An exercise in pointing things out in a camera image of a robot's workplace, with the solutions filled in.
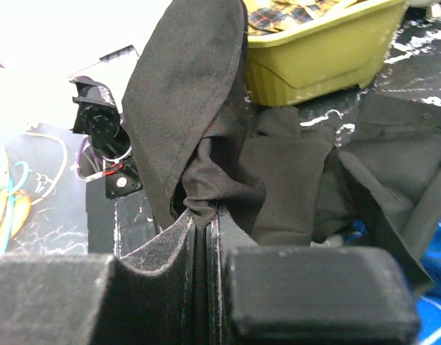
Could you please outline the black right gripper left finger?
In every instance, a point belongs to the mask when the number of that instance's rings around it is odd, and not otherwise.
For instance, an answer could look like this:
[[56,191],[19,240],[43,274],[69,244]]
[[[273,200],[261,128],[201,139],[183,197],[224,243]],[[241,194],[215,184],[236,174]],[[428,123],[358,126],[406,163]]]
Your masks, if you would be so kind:
[[122,258],[0,256],[0,344],[189,344],[189,211]]

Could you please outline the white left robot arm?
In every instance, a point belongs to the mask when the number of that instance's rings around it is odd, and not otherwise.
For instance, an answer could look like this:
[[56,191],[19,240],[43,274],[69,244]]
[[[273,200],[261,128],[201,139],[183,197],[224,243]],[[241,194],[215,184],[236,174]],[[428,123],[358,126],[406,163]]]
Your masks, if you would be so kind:
[[74,134],[88,136],[93,150],[108,161],[122,160],[131,154],[131,141],[121,124],[121,115],[108,86],[87,76],[70,81],[78,92]]

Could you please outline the black shirt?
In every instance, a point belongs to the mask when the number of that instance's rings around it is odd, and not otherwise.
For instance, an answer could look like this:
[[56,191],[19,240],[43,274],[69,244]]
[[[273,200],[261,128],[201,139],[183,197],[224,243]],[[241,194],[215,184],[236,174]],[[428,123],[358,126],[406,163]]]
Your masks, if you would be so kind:
[[361,220],[358,243],[388,251],[411,286],[441,214],[441,110],[369,93],[341,148],[331,128],[303,129],[295,107],[244,110],[246,7],[173,1],[122,101],[139,177],[158,223],[190,209],[199,227],[219,206],[262,246],[309,246]]

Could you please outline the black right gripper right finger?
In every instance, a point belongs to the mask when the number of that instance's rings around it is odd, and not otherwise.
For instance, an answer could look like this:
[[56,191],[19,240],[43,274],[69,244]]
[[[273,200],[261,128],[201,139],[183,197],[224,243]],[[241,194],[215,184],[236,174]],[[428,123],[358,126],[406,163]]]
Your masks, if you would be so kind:
[[206,229],[211,344],[416,344],[394,258],[369,247],[260,247],[220,210]]

